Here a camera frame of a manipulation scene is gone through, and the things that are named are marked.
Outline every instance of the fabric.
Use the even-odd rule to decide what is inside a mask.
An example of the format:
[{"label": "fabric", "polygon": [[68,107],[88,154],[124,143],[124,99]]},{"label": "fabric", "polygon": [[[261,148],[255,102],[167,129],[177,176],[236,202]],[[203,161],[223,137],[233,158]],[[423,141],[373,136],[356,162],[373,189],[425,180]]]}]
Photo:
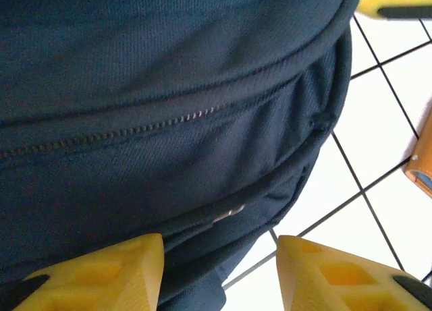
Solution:
[{"label": "fabric", "polygon": [[220,310],[340,115],[358,0],[1,2],[0,283],[159,232],[159,309]]}]

